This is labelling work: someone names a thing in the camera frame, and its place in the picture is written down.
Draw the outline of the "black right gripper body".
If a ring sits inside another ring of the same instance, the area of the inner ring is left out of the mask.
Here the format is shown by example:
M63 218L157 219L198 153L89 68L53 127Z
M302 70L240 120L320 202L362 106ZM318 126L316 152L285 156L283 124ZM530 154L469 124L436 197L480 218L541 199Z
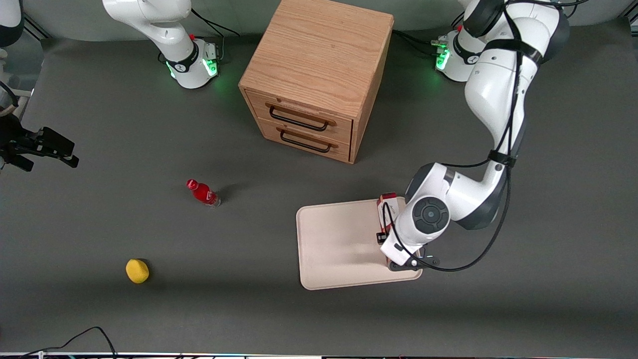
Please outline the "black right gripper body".
M22 127L21 122L16 116L2 116L0 119L0 155L3 161L11 161L16 155L13 153L14 142L25 142L28 154L43 157L37 150L38 145L36 139L41 136L44 127L41 127L37 132L26 130Z

